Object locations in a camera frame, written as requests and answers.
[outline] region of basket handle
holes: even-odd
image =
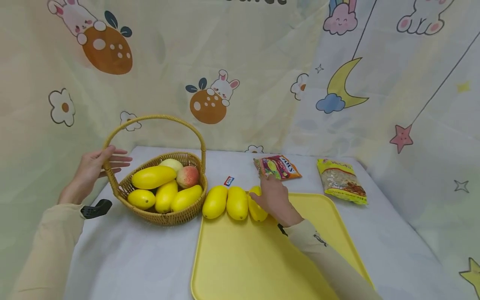
[[[103,149],[107,148],[109,145],[110,145],[110,142],[112,141],[113,137],[119,133],[120,130],[123,130],[125,128],[127,128],[127,126],[135,123],[135,122],[139,122],[139,121],[143,121],[143,120],[150,120],[150,119],[166,119],[166,120],[170,120],[170,121],[175,121],[177,123],[180,123],[182,125],[185,125],[187,126],[188,128],[190,128],[191,131],[193,131],[198,139],[200,140],[200,150],[202,151],[202,161],[201,161],[201,165],[200,165],[200,173],[201,174],[205,174],[205,153],[206,153],[206,147],[205,147],[205,141],[204,141],[204,138],[202,137],[202,135],[200,134],[200,132],[195,128],[193,127],[191,124],[185,122],[184,120],[182,119],[179,119],[177,117],[173,117],[173,116],[170,116],[170,115],[150,115],[150,116],[144,116],[144,117],[139,117],[139,118],[135,118],[135,119],[132,119],[128,122],[125,122],[123,123],[122,125],[120,125],[119,127],[117,127],[107,138],[107,140],[105,141],[105,143],[103,144]],[[107,174],[107,177],[108,177],[108,180],[110,181],[110,184],[113,188],[113,191],[115,192],[118,187],[119,187],[119,183],[117,181],[117,178],[115,178],[115,174],[113,173],[112,171],[112,168],[111,168],[111,165],[110,165],[110,161],[105,161],[104,164],[103,164],[103,169],[105,169],[105,172]]]

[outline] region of hand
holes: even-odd
[[[114,154],[127,154],[127,151],[116,149],[110,145],[104,150],[98,150],[82,155],[80,165],[73,180],[63,189],[58,204],[80,204],[92,192],[95,181],[107,174],[102,170],[103,163],[109,159],[112,171],[120,172],[120,168],[128,167],[131,157],[117,156]]]
[[[283,227],[290,227],[303,221],[303,218],[288,200],[288,189],[273,175],[260,177],[262,195],[250,193],[250,197]]]

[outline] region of yellow star print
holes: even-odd
[[[459,94],[463,92],[468,92],[469,90],[470,90],[470,81],[466,81],[465,83],[456,85],[456,91]]]
[[[460,272],[460,276],[462,276],[466,281],[471,283],[475,288],[475,292],[477,293],[477,297],[480,300],[480,265],[473,260],[473,258],[468,259],[470,270]]]

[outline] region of black wrist strap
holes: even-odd
[[[84,215],[85,219],[93,219],[98,216],[106,215],[112,207],[112,202],[107,199],[98,201],[95,206],[84,206],[80,212]]]
[[[280,223],[278,223],[277,226],[278,226],[278,229],[280,229],[280,231],[281,231],[283,234],[285,234],[286,236],[288,236],[288,234],[285,232],[285,230],[283,230],[283,226],[280,225]]]

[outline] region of white tablecloth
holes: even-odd
[[[145,161],[162,153],[185,151],[136,147],[132,165],[117,174],[120,180]],[[188,150],[200,156],[200,150]],[[207,151],[209,188],[232,185],[246,190],[258,185],[252,159],[265,154]],[[287,158],[302,179],[285,181],[290,192],[321,193],[315,157]],[[368,196],[368,207],[342,200],[334,202],[375,284],[385,300],[464,299],[444,273],[428,246],[401,218],[373,180],[352,158]],[[113,206],[105,216],[87,220],[75,248],[65,300],[191,300],[190,279],[201,216],[171,228],[149,224],[129,212],[108,184],[97,197]]]

